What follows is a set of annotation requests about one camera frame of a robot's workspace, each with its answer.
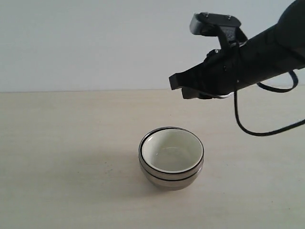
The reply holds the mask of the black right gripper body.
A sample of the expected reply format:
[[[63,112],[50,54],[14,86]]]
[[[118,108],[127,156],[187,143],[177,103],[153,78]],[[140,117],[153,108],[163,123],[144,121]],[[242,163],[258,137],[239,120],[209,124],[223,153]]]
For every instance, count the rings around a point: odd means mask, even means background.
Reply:
[[[203,62],[202,93],[209,97],[229,97],[237,83],[238,50],[210,51]]]

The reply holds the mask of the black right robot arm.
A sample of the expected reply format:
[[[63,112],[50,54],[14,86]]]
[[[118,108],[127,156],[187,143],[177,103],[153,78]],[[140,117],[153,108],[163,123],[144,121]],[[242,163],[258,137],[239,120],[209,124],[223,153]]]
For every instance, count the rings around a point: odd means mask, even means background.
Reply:
[[[240,27],[231,15],[194,14],[191,33],[217,37],[221,47],[210,51],[202,63],[172,75],[171,88],[181,89],[185,99],[221,99],[234,90],[304,68],[304,1],[291,3],[275,25],[250,39]]]

